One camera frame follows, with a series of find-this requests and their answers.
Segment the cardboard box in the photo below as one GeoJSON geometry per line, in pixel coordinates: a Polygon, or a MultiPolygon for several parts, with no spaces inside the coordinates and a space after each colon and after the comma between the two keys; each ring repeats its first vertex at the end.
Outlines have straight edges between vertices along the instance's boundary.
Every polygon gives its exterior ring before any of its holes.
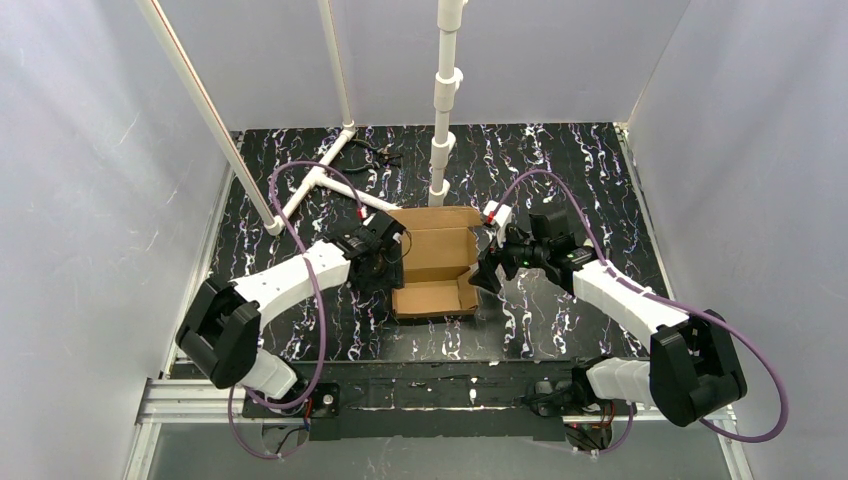
{"type": "Polygon", "coordinates": [[[477,264],[477,239],[469,229],[482,225],[480,212],[471,207],[428,207],[389,214],[410,234],[403,236],[403,252],[409,252],[403,258],[404,287],[392,291],[395,316],[473,314],[477,289],[468,279],[477,264]]]}

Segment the black marble table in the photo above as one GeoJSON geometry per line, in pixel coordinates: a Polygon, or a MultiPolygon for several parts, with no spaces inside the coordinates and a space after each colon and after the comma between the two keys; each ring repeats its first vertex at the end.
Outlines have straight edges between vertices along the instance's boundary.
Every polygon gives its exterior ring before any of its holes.
{"type": "MultiPolygon", "coordinates": [[[[611,124],[530,124],[452,126],[457,137],[445,177],[451,182],[446,205],[482,207],[499,199],[520,173],[532,168],[560,174],[584,206],[596,236],[616,266],[660,294],[665,287],[611,124]]],[[[360,128],[359,138],[403,153],[401,168],[351,176],[354,184],[403,207],[425,206],[432,127],[360,128]]],[[[338,130],[323,128],[249,130],[242,154],[263,193],[274,167],[292,160],[318,160],[338,130]]],[[[371,155],[346,147],[333,165],[353,167],[371,155]]],[[[306,169],[280,178],[281,203],[306,169]]],[[[516,218],[529,228],[527,213],[567,208],[567,199],[546,178],[521,185],[512,201],[516,218]]],[[[307,245],[328,228],[352,225],[352,200],[315,189],[292,221],[307,245]]],[[[579,231],[570,211],[572,228],[579,231]]],[[[479,235],[480,242],[486,238],[479,235]]],[[[233,181],[220,226],[211,272],[227,279],[256,273],[291,257],[287,233],[272,237],[262,227],[244,190],[233,181]]],[[[505,282],[500,295],[483,293],[476,315],[420,320],[395,319],[390,295],[363,295],[347,287],[325,290],[328,359],[391,362],[440,360],[565,359],[598,354],[644,354],[641,345],[594,307],[568,297],[539,270],[505,282]]],[[[290,360],[315,360],[317,311],[310,299],[285,312],[266,329],[265,348],[290,360]]]]}

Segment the brown box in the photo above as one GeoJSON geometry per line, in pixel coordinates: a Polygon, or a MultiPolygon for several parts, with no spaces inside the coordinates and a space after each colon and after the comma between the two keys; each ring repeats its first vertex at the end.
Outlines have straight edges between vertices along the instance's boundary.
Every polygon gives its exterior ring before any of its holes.
{"type": "Polygon", "coordinates": [[[395,316],[473,314],[477,289],[468,278],[477,263],[477,239],[469,228],[482,225],[480,212],[471,207],[428,207],[389,214],[409,230],[409,236],[403,236],[405,286],[392,291],[395,316]]]}

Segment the robotic arm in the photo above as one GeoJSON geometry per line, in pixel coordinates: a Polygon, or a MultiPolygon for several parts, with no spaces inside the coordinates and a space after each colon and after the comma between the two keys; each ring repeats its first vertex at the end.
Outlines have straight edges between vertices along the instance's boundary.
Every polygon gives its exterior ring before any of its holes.
{"type": "Polygon", "coordinates": [[[283,359],[257,347],[265,326],[314,292],[308,259],[321,290],[350,282],[368,290],[402,286],[400,239],[405,227],[378,211],[355,229],[316,242],[305,255],[254,275],[222,283],[207,279],[180,326],[176,342],[217,388],[240,384],[267,398],[283,398],[297,374],[283,359]]]}
{"type": "Polygon", "coordinates": [[[521,268],[541,268],[548,280],[609,315],[650,352],[649,360],[602,356],[581,362],[572,371],[572,382],[561,387],[540,382],[534,395],[551,403],[546,411],[623,399],[655,405],[669,421],[686,426],[745,396],[745,376],[726,330],[645,298],[617,281],[626,277],[611,264],[604,265],[591,246],[577,245],[563,212],[531,214],[527,233],[511,222],[506,206],[493,217],[496,207],[489,202],[483,212],[497,234],[478,256],[472,285],[497,293],[501,289],[497,267],[503,267],[509,280],[521,268]]]}

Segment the white backdrop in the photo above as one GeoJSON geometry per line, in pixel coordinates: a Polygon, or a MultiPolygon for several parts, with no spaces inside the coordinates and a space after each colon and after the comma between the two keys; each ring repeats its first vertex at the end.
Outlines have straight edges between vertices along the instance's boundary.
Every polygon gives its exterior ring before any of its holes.
{"type": "MultiPolygon", "coordinates": [[[[689,0],[471,0],[452,123],[627,121],[689,0]]],[[[437,0],[332,2],[361,125],[431,124],[437,0]]],[[[162,0],[231,129],[338,126],[315,0],[162,0]]]]}
{"type": "Polygon", "coordinates": [[[0,5],[3,478],[121,478],[225,161],[133,0],[0,5]]]}
{"type": "MultiPolygon", "coordinates": [[[[693,2],[631,120],[677,296],[722,313],[785,377],[789,425],[746,446],[756,478],[845,478],[848,4],[693,2]]],[[[739,346],[743,434],[777,396],[739,346]]]]}

